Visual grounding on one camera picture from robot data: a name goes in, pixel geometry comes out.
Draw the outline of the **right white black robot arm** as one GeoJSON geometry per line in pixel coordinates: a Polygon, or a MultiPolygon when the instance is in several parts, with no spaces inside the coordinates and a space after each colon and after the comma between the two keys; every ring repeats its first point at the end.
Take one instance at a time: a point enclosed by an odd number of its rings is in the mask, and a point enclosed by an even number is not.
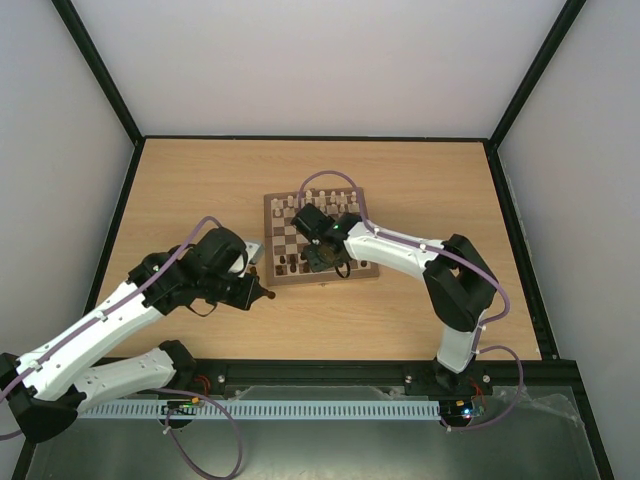
{"type": "Polygon", "coordinates": [[[422,281],[444,324],[434,380],[448,392],[470,381],[469,366],[488,322],[484,316],[494,297],[506,293],[469,239],[457,234],[444,241],[413,237],[353,213],[335,220],[311,204],[294,215],[291,225],[308,241],[303,256],[314,272],[358,261],[422,281]]]}

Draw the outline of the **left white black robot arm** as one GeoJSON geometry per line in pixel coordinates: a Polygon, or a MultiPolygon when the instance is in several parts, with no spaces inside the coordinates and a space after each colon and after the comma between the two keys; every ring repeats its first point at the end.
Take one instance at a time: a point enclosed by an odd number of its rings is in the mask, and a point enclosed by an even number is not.
{"type": "Polygon", "coordinates": [[[188,240],[165,252],[147,255],[101,304],[44,345],[20,356],[1,356],[1,397],[33,443],[54,438],[79,414],[105,402],[144,390],[183,390],[197,363],[178,340],[168,340],[137,357],[97,362],[137,331],[191,308],[197,299],[247,311],[261,297],[254,268],[264,253],[218,227],[199,241],[188,240]]]}

